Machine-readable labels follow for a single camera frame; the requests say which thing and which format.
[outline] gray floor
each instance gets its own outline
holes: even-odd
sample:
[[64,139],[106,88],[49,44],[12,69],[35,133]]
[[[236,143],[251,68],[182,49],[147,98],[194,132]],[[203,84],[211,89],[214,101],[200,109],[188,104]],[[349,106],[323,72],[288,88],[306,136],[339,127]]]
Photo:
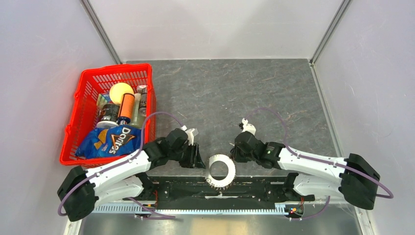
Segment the gray floor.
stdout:
[[[240,133],[242,117],[257,107],[278,110],[289,127],[289,143],[296,149],[335,156],[323,108],[311,70],[305,59],[176,60],[149,61],[157,110],[177,116],[188,128],[197,128],[196,142],[202,159],[229,154],[230,143]],[[157,135],[165,136],[178,124],[157,117]],[[283,129],[270,113],[261,111],[249,120],[257,138],[282,142]],[[237,164],[237,175],[286,175],[250,162]],[[214,168],[214,175],[225,169]],[[149,175],[203,175],[184,169],[177,162],[157,167]]]
[[[302,151],[335,156],[311,70],[305,59],[150,61],[157,95],[157,110],[179,117],[188,128],[198,128],[196,142],[203,160],[228,154],[240,133],[238,123],[257,107],[278,110],[289,127],[289,142]],[[157,134],[165,136],[178,127],[171,118],[158,117]],[[282,141],[281,124],[261,112],[250,119],[263,141]],[[254,163],[237,164],[237,175],[286,175]],[[225,174],[217,168],[214,175]],[[155,168],[149,175],[199,176],[203,171],[180,168],[177,162]],[[322,206],[306,206],[306,215]],[[175,221],[140,221],[131,215],[91,214],[82,225],[84,235],[358,235],[361,234],[350,205],[330,205],[314,219],[289,222],[283,216],[192,216]]]

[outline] white gear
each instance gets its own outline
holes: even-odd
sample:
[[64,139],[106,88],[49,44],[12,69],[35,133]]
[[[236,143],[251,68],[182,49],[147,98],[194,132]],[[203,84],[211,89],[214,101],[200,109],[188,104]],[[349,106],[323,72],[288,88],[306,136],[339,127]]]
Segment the white gear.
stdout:
[[[236,176],[236,168],[235,163],[232,159],[224,154],[217,154],[209,158],[209,164],[205,171],[205,178],[206,182],[210,184],[216,190],[226,190],[231,184],[232,181],[235,179]],[[210,167],[215,162],[223,162],[228,167],[228,174],[223,180],[216,180],[210,174]]]

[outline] white plastic part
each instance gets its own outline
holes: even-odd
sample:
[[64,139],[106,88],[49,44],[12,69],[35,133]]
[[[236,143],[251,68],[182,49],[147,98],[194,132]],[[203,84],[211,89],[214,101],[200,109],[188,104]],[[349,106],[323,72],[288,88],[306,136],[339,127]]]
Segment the white plastic part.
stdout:
[[138,150],[112,163],[108,163],[106,165],[99,166],[96,168],[87,169],[86,176],[89,177],[97,172],[102,171],[105,168],[109,168],[111,166],[114,166],[115,164],[128,160],[127,163],[115,167],[114,169],[111,169],[109,171],[106,171],[100,174],[99,177],[94,177],[90,179],[90,183],[95,184],[95,193],[103,192],[113,184],[116,184],[119,181],[128,178],[132,175],[148,171],[150,169],[151,162],[148,161],[148,155],[145,153],[145,151],[141,151],[135,159],[129,160],[137,152]]
[[141,180],[136,176],[131,176],[111,185],[105,191],[95,194],[99,197],[95,202],[95,207],[119,200],[120,198],[137,197],[142,191],[143,186]]
[[196,128],[191,128],[186,131],[187,139],[189,140],[189,145],[193,145],[194,137],[199,134],[199,131]]
[[[232,183],[232,181],[235,179],[235,176],[236,176],[235,163],[233,163],[232,159],[230,159],[228,156],[224,154],[217,154],[217,155],[210,157],[208,161],[209,161],[209,167],[207,167],[205,170],[206,182],[210,184],[211,186],[215,188],[219,188],[219,189],[228,187]],[[216,180],[210,174],[210,167],[215,162],[223,162],[228,167],[228,174],[222,180]]]
[[81,224],[82,219],[73,222],[68,219],[63,235],[80,235]]
[[[344,158],[333,158],[333,157],[326,157],[312,153],[301,152],[296,149],[291,148],[297,154],[322,159],[326,161],[331,161],[335,163],[346,164]],[[320,178],[340,183],[342,179],[340,178],[340,173],[344,173],[345,169],[342,167],[335,167],[333,165],[319,163],[313,160],[308,160],[304,158],[299,158],[293,154],[291,154],[287,148],[283,148],[279,154],[280,160],[278,161],[278,165],[281,169],[284,170],[295,170],[304,172],[306,174],[315,175]]]
[[[228,210],[155,210],[157,213],[162,214],[206,214],[206,215],[245,215],[245,214],[283,214],[288,215],[285,212],[286,205],[275,203],[275,209],[228,209]],[[99,206],[92,211],[92,213],[111,213],[111,214],[149,214],[150,212],[144,211],[137,204],[131,201],[107,203]]]
[[251,134],[255,135],[256,128],[254,125],[249,124],[248,120],[245,118],[242,119],[242,132],[250,132]]
[[302,195],[333,196],[343,198],[343,194],[339,191],[340,184],[328,181],[317,176],[300,174],[294,181],[294,190]]

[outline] doritos bag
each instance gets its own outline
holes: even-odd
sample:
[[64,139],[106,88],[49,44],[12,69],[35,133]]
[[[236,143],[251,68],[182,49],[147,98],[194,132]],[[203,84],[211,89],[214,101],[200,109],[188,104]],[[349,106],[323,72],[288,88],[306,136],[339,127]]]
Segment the doritos bag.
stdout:
[[82,141],[75,156],[87,159],[130,154],[140,148],[141,130],[128,125],[95,128]]

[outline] metal frame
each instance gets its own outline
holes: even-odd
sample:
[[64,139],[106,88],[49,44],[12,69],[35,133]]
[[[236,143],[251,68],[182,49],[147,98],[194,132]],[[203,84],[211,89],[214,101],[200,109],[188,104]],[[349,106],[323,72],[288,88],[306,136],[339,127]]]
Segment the metal frame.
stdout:
[[102,39],[102,42],[104,43],[105,47],[107,48],[114,62],[118,65],[122,64],[122,61],[120,60],[113,44],[111,43],[110,38],[105,32],[104,27],[101,24],[101,21],[99,21],[99,18],[96,15],[90,1],[89,0],[80,0],[80,1],[81,1],[82,6],[85,9],[85,12],[88,14],[88,17],[90,18],[93,26],[95,27],[96,32],[98,33],[99,37]]
[[[120,60],[114,46],[111,43],[111,40],[109,39],[107,33],[105,32],[98,16],[96,15],[96,12],[94,11],[91,3],[89,0],[80,0],[81,4],[83,5],[86,13],[88,14],[92,24],[94,25],[98,35],[100,36],[100,38],[102,39],[105,47],[107,48],[108,52],[110,53],[112,59],[114,60],[114,62],[116,64],[122,64],[122,61]],[[331,21],[326,33],[324,34],[323,38],[321,39],[319,45],[317,46],[316,51],[314,52],[313,56],[311,57],[311,59],[309,60],[309,65],[310,65],[310,69],[311,72],[313,74],[313,78],[314,81],[316,83],[316,87],[317,87],[317,92],[319,94],[320,97],[320,101],[322,103],[323,106],[323,111],[324,111],[324,115],[325,118],[327,120],[328,123],[328,128],[331,134],[331,137],[333,139],[333,143],[334,143],[334,148],[336,150],[336,154],[338,157],[342,157],[344,156],[344,153],[342,152],[342,148],[339,144],[338,141],[338,137],[333,125],[333,120],[331,118],[331,114],[330,111],[327,107],[327,103],[325,101],[324,95],[322,93],[322,89],[315,71],[315,63],[318,61],[318,58],[320,57],[322,51],[324,50],[325,46],[327,45],[327,42],[329,41],[329,39],[331,38],[334,30],[336,29],[336,27],[338,26],[340,20],[342,19],[345,11],[347,10],[347,8],[349,7],[350,3],[352,0],[343,0],[341,5],[339,6],[339,9],[337,10],[333,20]],[[339,200],[338,202],[336,201],[331,201],[331,204],[342,204],[345,203],[344,199]],[[369,214],[366,210],[362,210],[360,208],[356,208],[356,214],[357,214],[357,218],[360,224],[360,227],[362,229],[362,233],[363,235],[374,235],[375,230],[370,222],[370,218],[369,218]],[[76,221],[76,222],[70,222],[68,220],[67,224],[66,224],[66,228],[64,231],[65,235],[77,235],[81,229],[81,223],[82,220]]]
[[333,119],[331,118],[331,113],[328,109],[326,99],[324,98],[324,94],[322,92],[322,88],[320,86],[319,79],[318,79],[316,71],[314,69],[314,65],[312,64],[311,61],[309,61],[309,65],[310,65],[311,73],[313,74],[314,82],[316,83],[317,93],[319,94],[320,102],[322,103],[324,116],[325,116],[325,119],[327,121],[327,125],[328,125],[328,129],[330,131],[331,138],[333,140],[334,149],[336,150],[336,155],[339,158],[344,157],[344,153],[343,153],[342,148],[340,146],[340,143],[338,141],[337,132],[334,128]]
[[317,46],[316,51],[314,52],[313,56],[310,59],[310,63],[312,66],[314,66],[314,64],[317,62],[318,58],[320,57],[320,54],[325,48],[325,45],[327,44],[328,40],[330,39],[331,35],[333,34],[340,20],[342,19],[351,1],[352,0],[343,0],[342,4],[340,4],[340,7],[339,9],[337,9],[337,12],[334,15],[334,18],[331,20],[331,23],[328,26],[327,31],[325,32],[322,40],[320,41],[320,44]]
[[[334,15],[333,20],[331,21],[326,33],[324,34],[322,40],[320,41],[319,45],[317,46],[316,51],[314,52],[313,56],[309,60],[309,65],[311,69],[311,73],[313,74],[314,82],[316,83],[317,92],[320,97],[320,101],[323,106],[323,111],[325,118],[327,120],[328,129],[330,131],[331,137],[333,139],[334,148],[336,150],[336,154],[338,157],[343,157],[344,152],[342,151],[341,145],[339,143],[339,139],[337,136],[337,132],[335,130],[333,119],[331,113],[328,109],[326,99],[324,98],[324,94],[322,92],[322,88],[316,74],[315,66],[316,62],[318,61],[322,51],[324,50],[325,46],[327,45],[329,39],[334,33],[334,30],[337,28],[340,20],[342,19],[343,15],[345,14],[347,8],[350,6],[352,0],[343,0],[337,10],[336,14]],[[361,208],[355,207],[357,220],[359,221],[360,228],[362,230],[363,235],[374,235],[376,234],[373,224],[370,222],[370,215],[367,210],[363,210]]]

